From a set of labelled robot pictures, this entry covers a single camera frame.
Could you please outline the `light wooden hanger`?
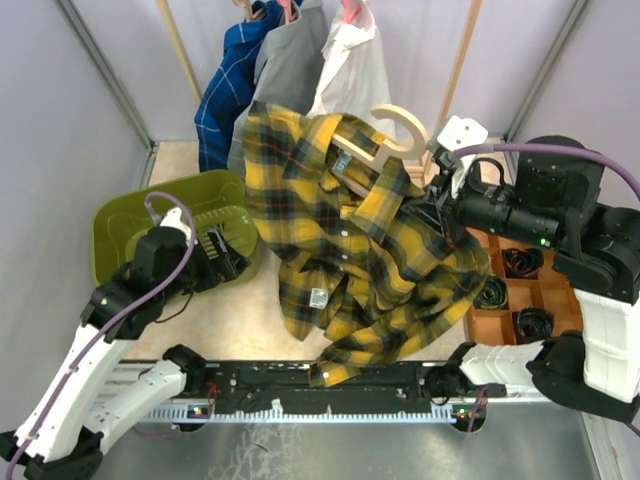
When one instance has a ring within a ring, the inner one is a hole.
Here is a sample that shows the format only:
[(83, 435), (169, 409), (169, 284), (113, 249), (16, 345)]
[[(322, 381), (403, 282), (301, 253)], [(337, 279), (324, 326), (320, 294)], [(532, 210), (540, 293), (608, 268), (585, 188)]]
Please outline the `light wooden hanger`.
[(369, 190), (345, 175), (347, 166), (357, 160), (377, 173), (382, 173), (387, 160), (391, 157), (401, 160), (419, 160), (427, 150), (429, 135), (422, 122), (408, 110), (392, 104), (378, 104), (371, 110), (371, 115), (378, 120), (392, 120), (403, 126), (410, 134), (410, 140), (397, 143), (385, 140), (375, 154), (367, 153), (363, 148), (335, 133), (332, 143), (340, 150), (332, 167), (333, 175), (340, 179), (352, 192), (366, 197)]

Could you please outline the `yellow plaid flannel shirt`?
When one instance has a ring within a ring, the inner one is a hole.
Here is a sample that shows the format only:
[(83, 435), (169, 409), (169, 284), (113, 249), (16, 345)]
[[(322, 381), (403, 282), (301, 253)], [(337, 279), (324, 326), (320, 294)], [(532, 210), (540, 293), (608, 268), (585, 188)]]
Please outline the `yellow plaid flannel shirt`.
[(280, 261), (285, 327), (298, 340), (314, 328), (328, 339), (309, 368), (313, 387), (425, 348), (466, 314), (490, 270), (475, 237), (448, 244), (404, 212), (423, 193), (399, 159), (382, 173), (352, 162), (347, 177), (369, 190), (352, 193), (332, 173), (335, 133), (371, 154), (384, 141), (349, 114), (306, 117), (264, 102), (243, 134), (246, 206)]

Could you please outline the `white shirt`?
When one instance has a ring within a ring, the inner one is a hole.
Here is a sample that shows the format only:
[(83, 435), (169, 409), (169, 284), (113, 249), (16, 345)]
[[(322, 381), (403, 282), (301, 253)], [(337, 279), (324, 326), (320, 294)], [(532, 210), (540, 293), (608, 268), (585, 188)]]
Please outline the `white shirt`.
[(365, 2), (365, 11), (354, 24), (344, 22), (342, 6), (334, 16), (322, 49), (323, 69), (307, 115), (348, 113), (395, 138), (393, 121), (371, 115), (376, 105), (389, 104), (391, 98), (381, 34)]

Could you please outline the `pink plastic hanger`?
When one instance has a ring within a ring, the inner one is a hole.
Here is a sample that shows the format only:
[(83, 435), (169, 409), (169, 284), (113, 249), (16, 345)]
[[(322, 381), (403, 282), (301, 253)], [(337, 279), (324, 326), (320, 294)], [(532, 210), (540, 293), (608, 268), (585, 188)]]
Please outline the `pink plastic hanger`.
[(366, 2), (364, 0), (341, 0), (344, 22), (354, 24), (365, 11)]

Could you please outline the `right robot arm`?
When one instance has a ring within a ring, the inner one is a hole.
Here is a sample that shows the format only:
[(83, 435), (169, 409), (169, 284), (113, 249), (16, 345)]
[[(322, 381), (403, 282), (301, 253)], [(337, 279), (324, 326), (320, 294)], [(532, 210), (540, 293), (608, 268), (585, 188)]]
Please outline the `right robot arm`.
[(468, 229), (552, 254), (583, 326), (524, 345), (461, 344), (441, 370), (461, 396), (528, 386), (563, 407), (631, 424), (639, 411), (639, 213), (599, 200), (603, 174), (638, 181), (562, 136), (520, 144), (429, 144), (439, 173), (408, 211), (448, 240)]

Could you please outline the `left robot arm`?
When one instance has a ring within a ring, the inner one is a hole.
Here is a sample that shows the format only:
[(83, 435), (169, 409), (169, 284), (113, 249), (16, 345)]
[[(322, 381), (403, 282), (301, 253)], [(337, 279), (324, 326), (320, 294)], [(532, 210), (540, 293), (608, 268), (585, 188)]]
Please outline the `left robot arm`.
[(90, 479), (114, 444), (147, 413), (208, 384), (205, 360), (184, 345), (107, 403), (94, 404), (109, 375), (145, 328), (162, 321), (168, 300), (239, 278), (250, 266), (218, 228), (198, 240), (187, 228), (158, 226), (138, 240), (131, 261), (94, 290), (72, 346), (45, 395), (16, 430), (1, 435), (11, 478)]

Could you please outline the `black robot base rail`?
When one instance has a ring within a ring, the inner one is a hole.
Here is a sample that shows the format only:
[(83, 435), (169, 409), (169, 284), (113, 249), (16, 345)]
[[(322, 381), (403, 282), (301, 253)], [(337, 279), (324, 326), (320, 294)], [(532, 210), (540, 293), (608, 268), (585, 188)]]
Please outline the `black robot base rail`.
[(480, 393), (442, 363), (403, 361), (332, 387), (313, 387), (303, 362), (219, 361), (203, 382), (143, 417), (193, 431), (206, 424), (459, 424)]

